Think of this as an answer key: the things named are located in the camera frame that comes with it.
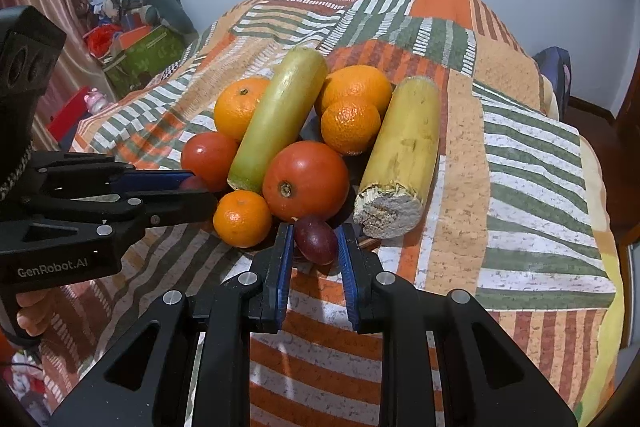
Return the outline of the left human hand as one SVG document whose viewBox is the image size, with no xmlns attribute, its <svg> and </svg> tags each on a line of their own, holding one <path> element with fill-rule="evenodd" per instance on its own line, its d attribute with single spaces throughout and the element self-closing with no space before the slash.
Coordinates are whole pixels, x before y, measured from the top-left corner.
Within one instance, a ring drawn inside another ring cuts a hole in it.
<svg viewBox="0 0 640 427">
<path fill-rule="evenodd" d="M 15 296 L 18 304 L 17 324 L 29 336 L 41 335 L 48 327 L 54 308 L 55 295 L 52 289 L 27 291 Z"/>
</svg>

